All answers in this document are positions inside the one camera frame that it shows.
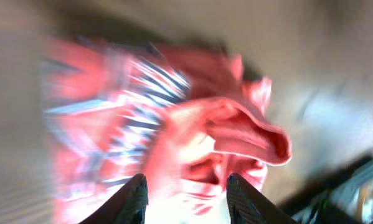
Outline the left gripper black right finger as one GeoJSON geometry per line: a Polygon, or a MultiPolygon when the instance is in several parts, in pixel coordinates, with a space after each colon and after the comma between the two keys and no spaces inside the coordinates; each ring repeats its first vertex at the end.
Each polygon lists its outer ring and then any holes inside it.
{"type": "Polygon", "coordinates": [[[231,224],[298,224],[239,174],[229,176],[226,193],[231,224]]]}

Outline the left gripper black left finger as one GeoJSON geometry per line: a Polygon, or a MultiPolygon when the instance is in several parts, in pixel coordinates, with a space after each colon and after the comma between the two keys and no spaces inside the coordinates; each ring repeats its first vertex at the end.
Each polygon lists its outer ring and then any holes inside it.
{"type": "Polygon", "coordinates": [[[80,224],[144,224],[147,204],[146,177],[137,174],[80,224]]]}

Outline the red t-shirt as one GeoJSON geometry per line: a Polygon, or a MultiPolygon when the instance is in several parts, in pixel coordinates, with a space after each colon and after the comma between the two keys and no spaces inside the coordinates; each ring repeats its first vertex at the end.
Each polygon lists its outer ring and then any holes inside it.
{"type": "Polygon", "coordinates": [[[261,190],[291,141],[265,117],[271,81],[246,80],[241,55],[176,45],[50,40],[45,122],[55,223],[79,223],[134,175],[148,222],[203,216],[237,173],[261,190]]]}

